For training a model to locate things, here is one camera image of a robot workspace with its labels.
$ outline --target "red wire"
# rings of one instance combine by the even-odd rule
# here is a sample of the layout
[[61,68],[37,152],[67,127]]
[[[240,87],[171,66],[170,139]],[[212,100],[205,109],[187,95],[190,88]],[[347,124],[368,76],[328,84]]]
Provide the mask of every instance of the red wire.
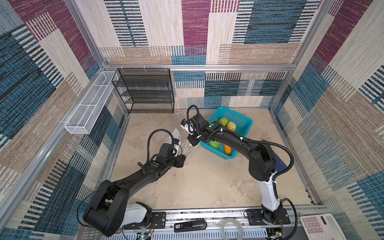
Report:
[[281,235],[283,235],[283,222],[281,221],[281,219],[279,219],[279,222],[280,222],[280,225],[281,225]]
[[155,232],[155,224],[156,224],[156,220],[155,219],[153,219],[153,224],[152,224],[152,227],[150,228],[150,230],[149,230],[149,233],[151,233],[151,230],[152,230],[152,228],[153,228],[153,232],[152,233],[154,233]]

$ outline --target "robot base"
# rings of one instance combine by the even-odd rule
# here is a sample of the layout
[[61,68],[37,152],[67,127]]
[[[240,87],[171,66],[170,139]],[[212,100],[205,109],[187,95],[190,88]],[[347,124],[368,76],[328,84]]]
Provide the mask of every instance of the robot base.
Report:
[[[165,228],[166,227],[166,212],[152,212],[152,219],[156,221],[155,229]],[[152,227],[153,221],[151,220],[149,226],[146,229]],[[141,229],[138,227],[138,223],[131,223],[123,226],[124,230],[135,230]]]
[[[263,221],[264,216],[262,214],[262,209],[247,209],[247,217],[248,222],[250,226],[257,226],[257,225],[268,225]],[[289,216],[287,214],[287,211],[283,209],[280,211],[279,218],[282,221],[283,224],[290,224],[291,221],[289,220]]]

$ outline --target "calculator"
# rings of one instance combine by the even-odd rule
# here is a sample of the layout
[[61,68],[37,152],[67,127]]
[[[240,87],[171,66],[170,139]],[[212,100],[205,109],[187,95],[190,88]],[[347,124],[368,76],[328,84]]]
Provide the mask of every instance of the calculator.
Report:
[[346,240],[332,214],[303,216],[300,221],[309,240]]

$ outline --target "white wire basket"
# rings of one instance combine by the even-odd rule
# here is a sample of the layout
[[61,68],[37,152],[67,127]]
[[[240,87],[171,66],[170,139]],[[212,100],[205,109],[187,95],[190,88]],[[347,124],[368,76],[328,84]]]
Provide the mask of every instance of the white wire basket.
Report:
[[113,89],[115,72],[102,72],[65,124],[70,134],[89,134]]

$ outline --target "blue plastic basket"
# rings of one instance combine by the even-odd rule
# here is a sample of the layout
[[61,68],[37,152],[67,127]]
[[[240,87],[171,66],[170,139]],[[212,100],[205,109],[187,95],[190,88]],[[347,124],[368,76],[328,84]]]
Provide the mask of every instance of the blue plastic basket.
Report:
[[[246,137],[249,130],[252,127],[253,120],[240,114],[237,113],[233,110],[224,108],[224,107],[219,107],[216,109],[212,117],[208,119],[208,122],[211,123],[213,121],[219,121],[220,118],[225,117],[227,118],[230,122],[234,122],[236,124],[236,131],[238,134]],[[224,144],[220,143],[219,149],[214,149],[213,147],[209,146],[208,144],[205,144],[201,142],[201,146],[204,148],[208,149],[211,152],[214,152],[215,154],[219,155],[220,157],[224,159],[232,159],[235,158],[237,155],[237,151],[232,149],[232,152],[230,155],[225,154],[224,152]]]

